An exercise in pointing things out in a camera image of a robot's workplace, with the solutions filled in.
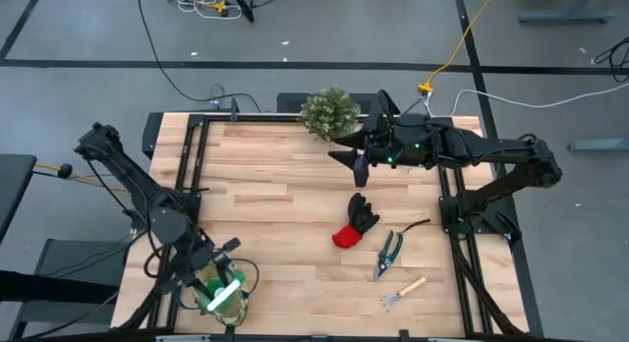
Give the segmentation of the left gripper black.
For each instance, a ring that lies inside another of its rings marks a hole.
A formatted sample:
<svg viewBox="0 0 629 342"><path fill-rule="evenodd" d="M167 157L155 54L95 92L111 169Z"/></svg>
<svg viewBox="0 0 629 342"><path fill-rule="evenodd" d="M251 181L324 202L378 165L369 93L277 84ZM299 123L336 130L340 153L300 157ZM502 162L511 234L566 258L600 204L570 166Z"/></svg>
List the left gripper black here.
<svg viewBox="0 0 629 342"><path fill-rule="evenodd" d="M240 246L241 241L238 238L232 238L221 247L216 247L211 243L201 242L186 258L186 270L191 273L197 273L209 265L214 265L221 283L224 286L228 286L232 282L232 258L230 258L230 253ZM211 292L197 278L191 281L190 286L205 297L211 296Z"/></svg>

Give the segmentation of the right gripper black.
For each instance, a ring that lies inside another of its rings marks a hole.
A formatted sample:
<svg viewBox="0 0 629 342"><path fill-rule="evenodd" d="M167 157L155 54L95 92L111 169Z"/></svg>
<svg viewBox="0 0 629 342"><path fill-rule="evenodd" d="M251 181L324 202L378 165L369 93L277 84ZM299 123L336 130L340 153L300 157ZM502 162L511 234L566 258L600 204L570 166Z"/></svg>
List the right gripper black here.
<svg viewBox="0 0 629 342"><path fill-rule="evenodd" d="M393 120L384 114L370 117L357 132L334 138L333 141L353 148L331 150L328 155L352 169L357 188L367 185L371 166L385 164L396 168L411 165L407 146L396 137Z"/></svg>

